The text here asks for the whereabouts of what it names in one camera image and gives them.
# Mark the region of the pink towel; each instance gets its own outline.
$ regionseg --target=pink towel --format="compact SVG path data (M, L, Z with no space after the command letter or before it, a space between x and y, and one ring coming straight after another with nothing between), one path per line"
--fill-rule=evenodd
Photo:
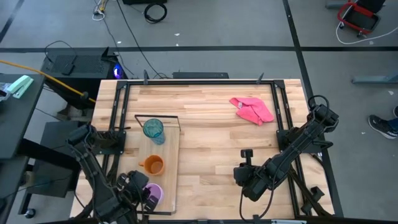
M259 98L232 98L229 102L239 109L236 112L238 116L256 123L259 126L262 125L263 122L274 120L274 116Z

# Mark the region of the shoe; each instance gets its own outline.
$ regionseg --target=shoe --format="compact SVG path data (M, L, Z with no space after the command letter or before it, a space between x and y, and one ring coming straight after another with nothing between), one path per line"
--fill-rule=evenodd
M376 115L371 115L369 116L368 121L370 127L382 134L384 137L395 139L398 136L398 131L393 130L386 120L383 120Z
M396 118L398 118L398 106L396 106L396 107L392 110L392 113L394 114L394 116L395 116Z

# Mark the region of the butcher block tabletop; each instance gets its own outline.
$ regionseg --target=butcher block tabletop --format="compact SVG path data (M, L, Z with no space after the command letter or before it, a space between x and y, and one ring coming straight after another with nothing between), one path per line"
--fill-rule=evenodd
M299 79L284 80L290 112L294 126L306 122L307 104ZM150 215L150 220L227 220L240 219L239 199L241 187L235 184L233 168L241 158L240 150L253 149L254 165L262 165L268 158L279 153L276 131L278 125L270 85L133 85L129 92L129 103L125 127L127 138L124 154L120 158L118 174L135 170L138 164L138 150L142 128L135 120L135 114L156 114L178 116L181 126L177 199L173 215ZM99 131L106 131L112 112L116 80L103 80L99 88L92 125ZM277 89L280 107L282 95ZM264 101L274 120L258 126L236 115L237 108L229 100L238 97L256 97ZM119 125L124 90L121 90L116 126ZM282 120L287 129L284 110ZM309 154L301 156L307 187L319 187L325 196L320 199L323 208L333 213L333 206L323 167ZM300 207L302 197L296 186ZM92 196L92 190L83 173L76 188L76 194L84 205ZM243 198L243 217L252 219L267 207L271 191L252 202ZM82 211L75 199L70 216ZM294 218L287 180L274 192L271 208L264 218Z

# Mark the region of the orange mug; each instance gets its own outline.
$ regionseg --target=orange mug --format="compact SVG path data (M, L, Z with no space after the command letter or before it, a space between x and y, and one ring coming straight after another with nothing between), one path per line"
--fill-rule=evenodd
M144 167L144 170L151 175L162 175L164 171L164 161L158 155L150 155L138 165Z

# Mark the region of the concrete floor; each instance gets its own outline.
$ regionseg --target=concrete floor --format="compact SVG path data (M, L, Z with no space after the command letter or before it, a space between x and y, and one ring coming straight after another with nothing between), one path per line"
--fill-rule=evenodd
M0 1L0 29L7 23L18 2ZM375 47L398 46L398 32L372 42L345 46L335 37L337 11L324 8L324 1L289 1L302 47ZM40 68L44 54L10 53L17 49L42 49L64 40L72 47L114 47L104 22L91 20L94 1L29 0L14 14L15 18L0 42L0 58ZM143 15L122 4L123 11L138 42L144 47L183 46L273 46L278 50L159 51L146 52L150 63L171 75L176 71L228 72L231 78L302 78L289 24L280 0L169 0L168 16L159 24L148 24ZM136 8L143 10L143 5ZM386 1L379 15L382 21L374 34L389 32L397 26L398 1ZM119 47L136 47L115 1L109 0L106 22ZM339 30L342 40L357 40L349 29ZM62 44L53 47L65 47ZM346 217L397 220L398 151L397 141L374 132L367 122L369 114L391 119L398 102L396 85L353 85L355 75L397 73L398 52L391 48L378 52L303 52L314 94L325 95L333 111L340 115L336 131L326 135L335 145L329 150L341 206ZM138 77L143 69L155 74L139 52L122 52L125 64ZM30 73L0 65L1 73ZM56 94L43 91L37 107L55 114L65 102ZM40 142L44 124L53 118L35 111L26 138ZM9 223L40 223L68 218L72 194L66 198L34 196L30 207L38 214L31 220L16 215L23 192L17 196Z

